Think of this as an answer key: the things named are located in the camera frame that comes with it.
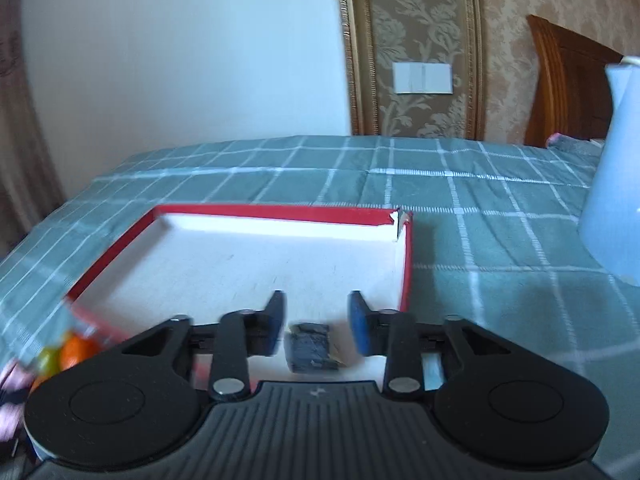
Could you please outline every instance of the green plaid bedsheet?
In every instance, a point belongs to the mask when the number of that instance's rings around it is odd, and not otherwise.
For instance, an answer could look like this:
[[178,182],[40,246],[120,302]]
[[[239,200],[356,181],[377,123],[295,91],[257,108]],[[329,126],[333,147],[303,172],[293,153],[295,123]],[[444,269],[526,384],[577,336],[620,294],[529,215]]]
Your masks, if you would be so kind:
[[62,297],[151,206],[297,203],[413,211],[410,307],[460,314],[594,381],[611,409],[597,455],[640,476],[640,288],[577,236],[596,158],[459,139],[286,137],[135,155],[39,224],[0,264],[4,360],[70,325]]

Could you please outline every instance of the wall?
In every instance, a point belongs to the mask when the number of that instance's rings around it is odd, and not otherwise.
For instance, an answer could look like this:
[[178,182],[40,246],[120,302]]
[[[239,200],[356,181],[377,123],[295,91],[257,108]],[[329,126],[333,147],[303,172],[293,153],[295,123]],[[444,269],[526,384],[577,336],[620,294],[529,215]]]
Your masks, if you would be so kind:
[[[467,82],[462,0],[370,3],[380,132],[386,136],[464,137]],[[395,94],[394,61],[451,63],[454,94]]]
[[337,0],[23,0],[23,17],[68,195],[140,151],[350,132]]
[[484,0],[486,140],[524,138],[538,80],[527,14],[580,32],[622,54],[640,54],[640,0]]

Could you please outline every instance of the wall switch plate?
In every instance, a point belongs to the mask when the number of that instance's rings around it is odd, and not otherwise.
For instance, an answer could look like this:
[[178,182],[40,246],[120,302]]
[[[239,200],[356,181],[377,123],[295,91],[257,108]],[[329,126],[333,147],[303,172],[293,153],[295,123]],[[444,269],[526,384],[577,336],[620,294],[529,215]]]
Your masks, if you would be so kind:
[[449,63],[395,62],[396,94],[453,94]]

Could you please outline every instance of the ridged black surface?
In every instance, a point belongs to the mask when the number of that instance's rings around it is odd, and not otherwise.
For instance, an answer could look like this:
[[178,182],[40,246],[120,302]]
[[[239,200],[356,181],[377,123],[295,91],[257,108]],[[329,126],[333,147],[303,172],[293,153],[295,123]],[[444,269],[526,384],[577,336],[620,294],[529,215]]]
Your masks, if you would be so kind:
[[604,480],[582,463],[507,471],[475,460],[433,427],[422,407],[391,402],[374,383],[264,383],[219,404],[189,443],[140,468],[88,473],[45,463],[32,480]]

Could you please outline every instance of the gold trim molding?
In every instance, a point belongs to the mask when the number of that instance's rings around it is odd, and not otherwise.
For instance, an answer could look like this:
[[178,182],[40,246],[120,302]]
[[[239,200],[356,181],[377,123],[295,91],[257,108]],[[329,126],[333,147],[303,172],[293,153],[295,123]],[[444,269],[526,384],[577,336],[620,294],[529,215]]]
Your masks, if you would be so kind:
[[484,117],[486,114],[484,84],[484,49],[482,38],[481,0],[463,0],[466,28],[466,91],[467,139],[484,139]]
[[339,0],[351,105],[351,134],[377,135],[376,55],[369,0]]
[[[339,0],[353,135],[380,134],[376,65],[369,0]],[[463,0],[466,30],[465,137],[484,138],[486,113],[481,0]]]

